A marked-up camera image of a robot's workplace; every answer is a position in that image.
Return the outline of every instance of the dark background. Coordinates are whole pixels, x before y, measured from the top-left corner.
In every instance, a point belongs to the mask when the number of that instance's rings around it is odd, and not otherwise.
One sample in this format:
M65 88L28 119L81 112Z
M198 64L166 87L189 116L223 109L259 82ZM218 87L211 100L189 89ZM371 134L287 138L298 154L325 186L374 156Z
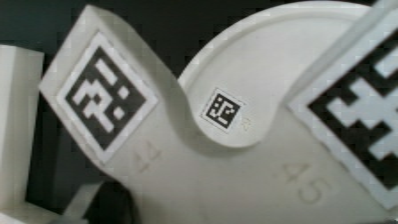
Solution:
M296 1L1 0L0 44L44 52L46 71L83 6L92 4L127 21L177 77L197 51L230 24L291 2ZM26 200L62 213L78 186L108 179L85 159L40 98Z

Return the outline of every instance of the black square pattern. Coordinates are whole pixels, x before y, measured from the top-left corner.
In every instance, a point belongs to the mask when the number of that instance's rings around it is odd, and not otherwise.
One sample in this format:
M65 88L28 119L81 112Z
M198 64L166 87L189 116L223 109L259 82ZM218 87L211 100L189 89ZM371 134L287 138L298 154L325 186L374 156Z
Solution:
M216 93L204 116L221 126L223 129L229 128L237 111L237 103L234 103L232 99L229 99L221 93Z
M398 31L307 105L364 167L390 190L398 185L398 71L376 64L398 47Z
M145 98L101 47L72 83L65 102L106 150Z

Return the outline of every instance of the black and white marker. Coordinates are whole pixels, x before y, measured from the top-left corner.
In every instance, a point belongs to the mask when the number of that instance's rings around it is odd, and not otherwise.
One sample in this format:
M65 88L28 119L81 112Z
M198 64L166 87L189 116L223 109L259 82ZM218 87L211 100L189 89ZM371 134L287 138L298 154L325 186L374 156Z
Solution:
M307 128L319 119L321 127L328 125L325 111L341 130L358 118L362 131L385 121L374 136L392 145L394 86L378 85L396 68L394 56L381 55L372 84L342 81L335 87L337 75L323 76L332 66L351 69L357 64L342 59L355 55L358 62L383 43L380 35L398 21L387 3L369 14L364 6L337 2L303 2L259 12L209 42L179 83L127 24L110 12L85 8L40 92L86 157L129 189L143 224L353 224L394 216L398 200L369 187L390 186L390 180L365 185L360 163L346 165L321 138L332 129ZM312 86L314 78L323 85ZM367 98L355 96L369 90ZM364 111L367 103L380 103L388 113ZM312 117L298 119L309 112ZM348 149L339 148L344 158L353 155ZM381 163L394 149L374 151L372 162Z

